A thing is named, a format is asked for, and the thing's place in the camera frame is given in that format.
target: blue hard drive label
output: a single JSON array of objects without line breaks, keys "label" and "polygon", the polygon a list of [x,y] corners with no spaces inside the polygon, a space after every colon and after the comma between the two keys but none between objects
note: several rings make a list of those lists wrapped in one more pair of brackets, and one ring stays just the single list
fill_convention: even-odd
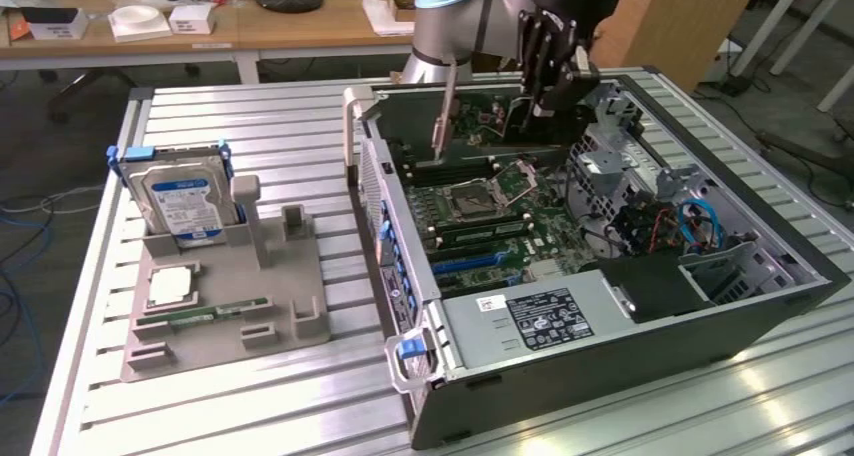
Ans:
[{"label": "blue hard drive label", "polygon": [[592,336],[592,328],[566,288],[507,300],[507,309],[528,349]]},{"label": "blue hard drive label", "polygon": [[155,202],[169,232],[181,240],[199,240],[223,231],[216,205],[207,199],[207,179],[168,181],[151,185]]}]

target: white table leg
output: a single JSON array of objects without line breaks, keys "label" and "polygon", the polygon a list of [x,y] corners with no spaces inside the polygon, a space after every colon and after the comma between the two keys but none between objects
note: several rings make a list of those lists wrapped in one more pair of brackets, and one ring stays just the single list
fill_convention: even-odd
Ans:
[{"label": "white table leg", "polygon": [[235,53],[235,63],[240,73],[240,84],[259,84],[257,77],[257,51],[240,51]]},{"label": "white table leg", "polygon": [[849,72],[844,73],[844,76],[842,76],[842,79],[827,93],[827,96],[824,96],[824,99],[822,99],[822,102],[818,103],[818,110],[822,113],[830,111],[830,108],[832,108],[832,105],[836,104],[836,101],[842,97],[842,93],[844,93],[853,85],[854,65],[851,65],[851,69],[849,69]]},{"label": "white table leg", "polygon": [[791,43],[788,43],[786,51],[783,51],[783,55],[776,60],[776,63],[774,63],[770,71],[771,74],[778,75],[784,71],[786,66],[791,62],[791,58],[794,58],[798,54],[798,51],[800,51],[800,48],[806,44],[806,40],[810,38],[810,35],[812,34],[812,31],[815,31],[819,23],[824,20],[824,17],[827,16],[827,13],[835,6],[836,2],[839,2],[839,0],[823,0],[820,2],[818,7],[815,8],[815,11],[812,11],[810,19],[803,24],[803,27],[800,28],[795,39],[792,39]]},{"label": "white table leg", "polygon": [[738,61],[735,61],[735,66],[731,71],[732,76],[740,75],[744,72],[744,69],[747,69],[747,65],[750,64],[752,57],[756,55],[759,48],[764,44],[764,40],[768,39],[768,35],[776,27],[776,23],[779,23],[779,20],[783,18],[783,14],[786,13],[788,6],[791,6],[792,1],[794,0],[779,0],[776,2],[776,6],[774,6],[774,9],[771,10],[771,14],[764,18],[764,23],[762,23],[762,27],[759,28],[759,31],[756,31],[756,35],[750,40],[750,44],[738,58]]}]

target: hard drive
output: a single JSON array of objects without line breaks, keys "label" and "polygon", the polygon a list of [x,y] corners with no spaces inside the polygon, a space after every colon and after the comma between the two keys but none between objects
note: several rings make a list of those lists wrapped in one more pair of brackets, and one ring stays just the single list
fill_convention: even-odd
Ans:
[{"label": "hard drive", "polygon": [[109,166],[131,190],[148,233],[172,234],[177,246],[224,242],[223,228],[241,222],[229,192],[228,145],[117,148]]}]

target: slotted metal table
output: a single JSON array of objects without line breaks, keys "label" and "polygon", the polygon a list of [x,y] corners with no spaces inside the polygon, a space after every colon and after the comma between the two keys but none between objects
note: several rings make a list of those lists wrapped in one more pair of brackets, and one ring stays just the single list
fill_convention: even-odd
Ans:
[{"label": "slotted metal table", "polygon": [[[795,228],[854,274],[854,236],[660,75],[628,74]],[[32,454],[415,454],[391,388],[341,152],[341,93],[384,79],[135,93],[119,144],[225,139],[261,184],[260,212],[315,215],[333,340],[119,381],[143,220],[115,175],[103,204]],[[687,155],[646,119],[671,163]],[[728,361],[419,455],[780,454],[854,447],[854,287]]]}]

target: wooden cabinet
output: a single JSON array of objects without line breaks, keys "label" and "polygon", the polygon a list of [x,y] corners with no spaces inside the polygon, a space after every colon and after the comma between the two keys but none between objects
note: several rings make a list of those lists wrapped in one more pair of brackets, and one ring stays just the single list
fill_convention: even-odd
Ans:
[{"label": "wooden cabinet", "polygon": [[696,86],[748,0],[620,0],[599,25],[599,67],[652,65],[684,91]]}]

